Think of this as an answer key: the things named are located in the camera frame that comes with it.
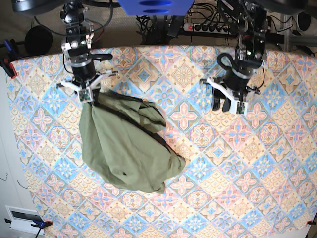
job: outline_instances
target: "table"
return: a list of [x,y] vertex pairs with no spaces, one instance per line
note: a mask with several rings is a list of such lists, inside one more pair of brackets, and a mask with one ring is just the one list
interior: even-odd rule
[[[252,238],[303,228],[317,211],[317,64],[268,52],[265,83],[246,117],[211,111],[201,78],[222,75],[226,47],[99,49],[119,76],[102,88],[154,101],[160,135],[184,158],[165,194],[124,191],[82,161],[81,106],[68,89],[61,55],[13,63],[8,99],[21,164],[47,237]],[[252,79],[260,85],[262,70]]]

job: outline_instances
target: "electrical outlet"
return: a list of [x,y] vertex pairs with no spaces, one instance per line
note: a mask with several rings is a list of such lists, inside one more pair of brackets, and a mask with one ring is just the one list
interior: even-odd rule
[[220,34],[230,34],[228,26],[215,26],[212,25],[201,25],[194,23],[185,23],[183,26],[184,31],[189,32],[205,32],[205,33],[220,33]]

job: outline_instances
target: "black cable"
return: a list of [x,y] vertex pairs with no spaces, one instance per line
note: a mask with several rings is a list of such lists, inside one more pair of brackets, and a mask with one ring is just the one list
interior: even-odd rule
[[249,14],[249,12],[248,12],[248,10],[247,10],[247,7],[246,7],[246,4],[245,4],[244,0],[241,0],[241,1],[240,1],[240,4],[242,5],[242,8],[243,8],[244,13],[246,14],[247,18],[248,18],[251,22],[253,22],[253,19],[252,19],[252,17],[250,16],[250,14]]
[[202,13],[199,12],[199,11],[193,11],[192,13],[197,13],[197,14],[203,16],[205,20],[208,18],[208,17],[206,17],[204,14],[202,14]]
[[8,178],[8,173],[6,173],[6,177],[5,177],[5,179],[3,179],[3,178],[0,178],[2,181],[6,181],[7,180],[7,178]]
[[88,6],[105,7],[105,8],[121,7],[121,5],[118,2],[101,2],[101,1],[83,0],[83,4]]
[[[93,21],[93,20],[90,20],[90,19],[88,19],[88,18],[87,18],[87,20],[91,21],[92,23],[94,23],[94,24],[96,24],[96,25],[102,26],[102,24],[99,23],[99,22],[97,22],[97,21]],[[98,37],[95,37],[95,36],[94,36],[94,37],[95,37],[94,43],[97,42],[97,41],[100,39],[101,35],[102,35],[104,32],[105,32],[105,30],[102,29],[102,31],[101,31],[101,33],[99,34]]]
[[290,16],[289,19],[284,22],[284,21],[281,21],[280,19],[278,19],[276,16],[270,15],[269,17],[274,17],[276,20],[278,20],[280,23],[283,23],[283,24],[289,22],[289,20],[292,18],[292,16]]
[[223,19],[224,23],[226,23],[228,26],[230,26],[231,23],[229,22],[228,18],[225,16],[225,14],[221,8],[221,4],[222,4],[222,1],[218,0],[217,1],[218,12],[219,12],[221,18]]
[[262,84],[259,87],[257,87],[258,89],[260,89],[263,86],[264,80],[265,80],[265,72],[264,72],[264,68],[263,67],[262,67],[262,72],[263,72],[263,82],[262,82]]
[[227,17],[228,21],[231,19],[232,22],[231,22],[230,24],[232,24],[233,22],[237,21],[237,20],[234,19],[232,16],[230,16],[230,15],[228,15],[228,14],[226,14],[226,13],[225,13],[225,16]]
[[280,51],[283,51],[283,48],[278,43],[276,43],[275,45]]
[[217,11],[217,8],[214,5],[209,4],[209,3],[195,3],[195,4],[193,4],[193,6],[203,6],[203,7],[206,7],[208,9],[211,9],[212,11]]
[[136,16],[137,21],[139,22],[138,27],[140,31],[137,31],[136,33],[142,36],[141,45],[145,43],[147,39],[147,33],[150,32],[153,28],[153,25],[148,27],[148,24],[150,22],[150,17],[147,15],[144,16]]
[[[111,8],[110,8],[110,16],[109,16],[107,22],[106,22],[104,25],[102,25],[101,27],[97,28],[97,29],[94,30],[94,31],[87,31],[86,33],[77,34],[77,35],[72,35],[72,36],[86,36],[87,34],[95,33],[95,32],[97,32],[97,31],[99,31],[99,30],[105,28],[106,26],[108,26],[109,23],[110,23],[111,20],[112,20],[112,17],[113,17],[113,8],[111,7]],[[36,16],[34,16],[34,20],[35,20],[40,26],[43,26],[45,29],[47,29],[47,30],[50,31],[51,33],[54,33],[54,34],[59,35],[59,36],[69,36],[69,35],[66,35],[66,34],[58,33],[58,32],[56,32],[56,31],[50,29],[49,27],[43,25],[42,23],[40,23],[40,22],[38,21],[38,19],[37,19]]]
[[283,30],[280,30],[280,31],[277,31],[277,32],[283,32],[283,31],[286,31],[286,30],[289,30],[289,29],[292,29],[292,28],[293,28],[293,24],[290,27],[287,27],[286,29],[283,29]]
[[[215,19],[215,17],[216,17],[217,15],[220,15],[219,12],[216,12],[216,14],[212,17],[211,20],[208,19],[208,21],[210,21],[210,23],[208,24],[208,26],[211,26],[211,24],[213,23],[213,20]],[[217,25],[219,24],[220,19],[221,19],[221,16],[219,16],[219,20],[218,20],[218,22],[216,22],[215,26],[217,26]]]
[[208,7],[205,7],[205,6],[192,7],[191,9],[207,10],[207,11],[210,11],[212,14],[214,13],[214,10],[212,8],[208,8]]
[[275,28],[275,31],[277,32],[277,28],[276,28],[275,22],[273,21],[273,19],[272,19],[272,18],[271,18],[271,22],[273,23],[274,28]]
[[195,18],[195,17],[187,17],[187,16],[185,16],[185,18],[186,19],[193,19],[193,20],[205,20],[206,19],[206,18]]
[[70,71],[67,70],[66,65],[65,65],[65,57],[64,57],[64,54],[63,54],[63,66],[64,66],[64,69],[65,69],[65,71],[66,71],[67,73],[74,75],[74,77],[78,77],[82,82],[84,82],[84,80],[83,80],[80,76],[75,75],[74,73],[72,73],[72,72],[70,72]]
[[[231,66],[227,66],[225,65],[221,60],[223,57],[227,57],[231,63]],[[221,68],[223,68],[224,70],[230,70],[231,68],[238,70],[238,65],[237,63],[234,61],[233,57],[231,56],[231,54],[229,53],[221,53],[220,55],[218,55],[217,57],[217,63],[221,66]]]
[[23,186],[20,184],[19,180],[18,180],[18,184],[19,184],[22,188],[24,188],[24,189],[29,189],[29,188],[31,188],[30,186],[28,186],[28,187],[23,187]]

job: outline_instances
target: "blue object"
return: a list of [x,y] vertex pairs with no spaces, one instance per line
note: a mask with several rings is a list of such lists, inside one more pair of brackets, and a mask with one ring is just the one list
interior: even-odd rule
[[127,15],[185,16],[194,0],[118,0]]
[[8,48],[9,52],[14,51],[14,47],[9,40],[4,40],[3,43],[4,43],[5,47]]
[[33,220],[33,222],[37,225],[38,228],[43,229],[45,227],[46,222],[39,222]]

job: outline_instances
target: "green shirt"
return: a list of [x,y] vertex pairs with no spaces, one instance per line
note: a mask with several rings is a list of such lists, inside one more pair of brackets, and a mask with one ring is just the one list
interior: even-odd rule
[[83,106],[83,160],[118,188],[164,193],[164,181],[185,167],[184,158],[156,134],[165,127],[154,103],[100,93],[96,106]]

